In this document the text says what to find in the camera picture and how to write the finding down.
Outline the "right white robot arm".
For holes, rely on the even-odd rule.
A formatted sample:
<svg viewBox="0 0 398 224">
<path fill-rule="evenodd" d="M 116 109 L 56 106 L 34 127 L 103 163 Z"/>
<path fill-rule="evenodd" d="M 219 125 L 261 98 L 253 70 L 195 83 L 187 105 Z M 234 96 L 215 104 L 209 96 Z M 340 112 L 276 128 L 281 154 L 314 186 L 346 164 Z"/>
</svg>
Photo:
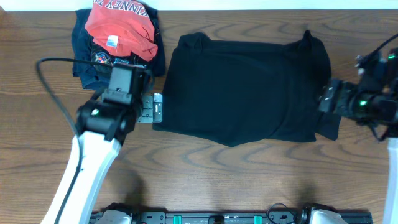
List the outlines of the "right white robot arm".
<svg viewBox="0 0 398 224">
<path fill-rule="evenodd" d="M 397 223 L 397 49 L 386 59 L 375 50 L 358 57 L 357 84 L 331 79 L 319 110 L 367 126 L 379 141 L 388 141 L 389 179 L 383 223 Z"/>
</svg>

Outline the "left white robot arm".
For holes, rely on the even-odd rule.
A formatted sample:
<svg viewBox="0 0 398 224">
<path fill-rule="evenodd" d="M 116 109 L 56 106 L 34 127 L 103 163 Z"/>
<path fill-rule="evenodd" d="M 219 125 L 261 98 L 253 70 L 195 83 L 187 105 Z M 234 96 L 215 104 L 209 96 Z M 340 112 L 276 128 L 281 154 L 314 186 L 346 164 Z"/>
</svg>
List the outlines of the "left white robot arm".
<svg viewBox="0 0 398 224">
<path fill-rule="evenodd" d="M 67 168 L 43 223 L 88 223 L 104 178 L 136 123 L 162 121 L 163 96 L 106 90 L 78 110 Z"/>
</svg>

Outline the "black t-shirt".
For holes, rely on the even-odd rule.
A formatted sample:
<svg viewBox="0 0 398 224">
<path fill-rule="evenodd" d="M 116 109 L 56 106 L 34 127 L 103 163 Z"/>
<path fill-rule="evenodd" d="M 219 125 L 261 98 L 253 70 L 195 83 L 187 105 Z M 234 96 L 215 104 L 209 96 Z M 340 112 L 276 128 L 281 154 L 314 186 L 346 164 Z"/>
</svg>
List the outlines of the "black t-shirt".
<svg viewBox="0 0 398 224">
<path fill-rule="evenodd" d="M 290 44 L 181 36 L 153 128 L 223 144 L 338 138 L 341 118 L 318 109 L 331 77 L 323 42 L 309 31 Z"/>
</svg>

